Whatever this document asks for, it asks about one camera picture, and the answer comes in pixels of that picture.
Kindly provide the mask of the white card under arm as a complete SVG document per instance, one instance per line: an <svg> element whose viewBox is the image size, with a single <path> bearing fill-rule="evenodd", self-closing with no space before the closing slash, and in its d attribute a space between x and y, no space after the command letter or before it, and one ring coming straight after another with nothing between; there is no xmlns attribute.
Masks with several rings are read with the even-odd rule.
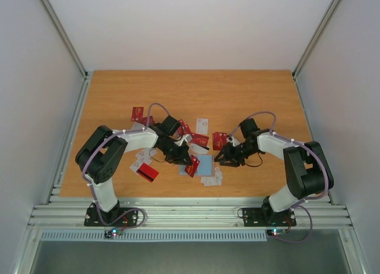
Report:
<svg viewBox="0 0 380 274"><path fill-rule="evenodd" d="M132 172L137 172L140 166L144 163L150 165L152 163L152 156L157 153L156 149L142 149L136 154L136 161L130 166Z"/></svg>

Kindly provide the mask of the pink leather card holder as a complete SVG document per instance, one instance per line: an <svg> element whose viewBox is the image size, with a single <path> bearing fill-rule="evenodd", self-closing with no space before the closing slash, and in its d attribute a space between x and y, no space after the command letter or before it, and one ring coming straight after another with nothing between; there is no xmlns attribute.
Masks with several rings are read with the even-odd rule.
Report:
<svg viewBox="0 0 380 274"><path fill-rule="evenodd" d="M199 165L195 176L211 177L214 174L214 158L212 155L193 155L199 160Z"/></svg>

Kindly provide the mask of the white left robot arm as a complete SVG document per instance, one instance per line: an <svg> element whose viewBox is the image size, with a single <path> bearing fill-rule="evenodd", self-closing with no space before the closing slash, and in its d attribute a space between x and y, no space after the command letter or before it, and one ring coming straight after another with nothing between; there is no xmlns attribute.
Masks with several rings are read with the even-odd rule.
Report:
<svg viewBox="0 0 380 274"><path fill-rule="evenodd" d="M112 130L105 125L97 127L77 153L75 162L100 209L99 219L105 225L114 225L119 220L112 176L125 153L156 148L165 155L166 162L189 166L192 164L188 146L191 140L190 134L175 140L164 133L159 125L135 130Z"/></svg>

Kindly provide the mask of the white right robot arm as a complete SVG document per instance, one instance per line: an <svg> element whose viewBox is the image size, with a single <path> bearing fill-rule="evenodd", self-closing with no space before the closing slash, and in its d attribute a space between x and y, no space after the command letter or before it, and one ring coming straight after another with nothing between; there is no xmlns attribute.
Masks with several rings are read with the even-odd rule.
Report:
<svg viewBox="0 0 380 274"><path fill-rule="evenodd" d="M318 200L334 186L334 178L321 145L317 141L301 143L274 131L259 130L246 135L240 143L234 137L222 147L214 159L221 166L239 167L254 154L269 153L284 162L286 185L267 197L262 217L275 224L283 211L294 209L305 201Z"/></svg>

